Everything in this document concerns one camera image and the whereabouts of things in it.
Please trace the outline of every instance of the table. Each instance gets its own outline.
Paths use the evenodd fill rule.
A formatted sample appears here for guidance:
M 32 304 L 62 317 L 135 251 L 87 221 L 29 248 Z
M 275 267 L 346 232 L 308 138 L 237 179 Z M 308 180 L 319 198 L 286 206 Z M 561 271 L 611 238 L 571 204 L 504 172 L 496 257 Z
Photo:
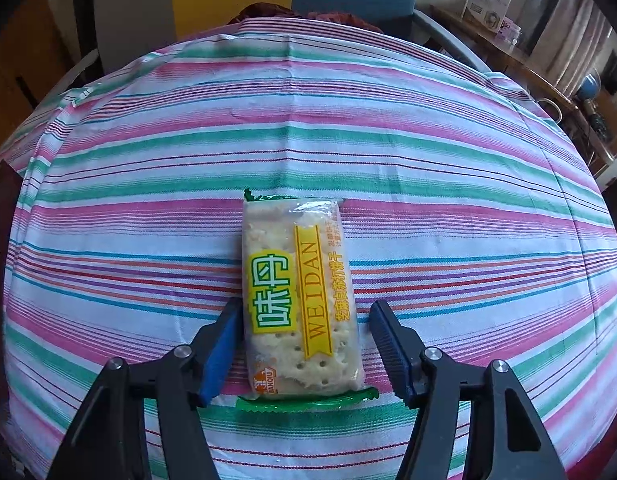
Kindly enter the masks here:
M 200 414 L 223 479 L 394 478 L 415 413 L 369 334 L 377 298 L 459 361 L 507 360 L 572 478 L 595 476 L 617 412 L 617 236 L 573 145 L 538 113 L 502 75 L 283 18 L 175 44 L 43 103 L 0 150 L 24 176 L 0 430 L 42 478 L 111 356 L 154 359 L 216 319 L 240 295 L 250 187 L 344 199 L 366 380 L 380 398 L 241 412 L 238 358 Z M 156 407 L 145 408 L 150 464 L 165 478 Z M 452 478 L 469 416 L 462 404 Z M 593 465 L 577 476 L 584 457 Z
M 489 55 L 487 63 L 494 71 L 507 72 L 515 80 L 527 82 L 553 100 L 563 113 L 573 112 L 577 105 L 527 65 L 528 56 L 519 48 L 502 40 L 495 32 L 473 25 L 448 10 L 431 6 L 431 15 L 445 27 L 459 30 L 474 40 Z

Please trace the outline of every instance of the wooden desk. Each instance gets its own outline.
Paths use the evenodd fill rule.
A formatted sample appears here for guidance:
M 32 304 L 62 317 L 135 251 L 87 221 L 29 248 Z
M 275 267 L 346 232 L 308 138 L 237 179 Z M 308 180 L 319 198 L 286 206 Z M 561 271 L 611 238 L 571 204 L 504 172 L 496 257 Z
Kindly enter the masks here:
M 457 14 L 448 10 L 431 6 L 431 16 L 444 27 L 451 31 L 459 30 L 475 41 L 477 45 L 489 56 L 487 65 L 494 72 L 506 71 L 512 79 L 522 86 L 529 86 L 534 93 L 539 92 L 555 102 L 564 115 L 577 110 L 577 105 L 562 92 L 557 90 L 551 83 L 546 81 L 538 73 L 527 66 L 529 57 L 512 44 L 502 40 L 495 32 L 477 27 L 472 23 L 462 20 Z

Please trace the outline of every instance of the orange logo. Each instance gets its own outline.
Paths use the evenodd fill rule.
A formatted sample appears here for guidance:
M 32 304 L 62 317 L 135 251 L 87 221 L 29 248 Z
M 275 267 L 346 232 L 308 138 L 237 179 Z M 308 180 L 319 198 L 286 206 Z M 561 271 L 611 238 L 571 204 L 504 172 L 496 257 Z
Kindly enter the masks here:
M 275 368 L 266 367 L 259 371 L 253 377 L 253 383 L 255 383 L 255 391 L 259 394 L 276 394 L 277 388 L 275 387 Z

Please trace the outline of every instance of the yellow label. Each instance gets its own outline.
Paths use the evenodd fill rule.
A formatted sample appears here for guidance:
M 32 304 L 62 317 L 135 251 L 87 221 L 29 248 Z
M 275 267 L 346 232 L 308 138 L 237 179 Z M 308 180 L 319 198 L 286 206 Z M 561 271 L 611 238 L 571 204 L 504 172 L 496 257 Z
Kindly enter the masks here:
M 295 226 L 295 244 L 300 277 L 300 300 L 304 330 L 304 357 L 318 352 L 332 356 L 327 288 L 317 226 Z
M 293 257 L 267 249 L 251 254 L 246 265 L 248 309 L 253 332 L 291 332 L 297 328 L 297 278 Z

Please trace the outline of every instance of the biscuit packet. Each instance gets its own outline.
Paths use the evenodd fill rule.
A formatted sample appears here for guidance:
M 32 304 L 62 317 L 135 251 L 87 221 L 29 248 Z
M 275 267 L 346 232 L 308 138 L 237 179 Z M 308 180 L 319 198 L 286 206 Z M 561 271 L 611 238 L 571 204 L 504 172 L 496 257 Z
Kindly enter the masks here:
M 251 409 L 266 411 L 263 399 L 317 406 L 374 397 L 359 394 L 364 369 L 337 200 L 244 196 L 246 360 L 260 399 Z

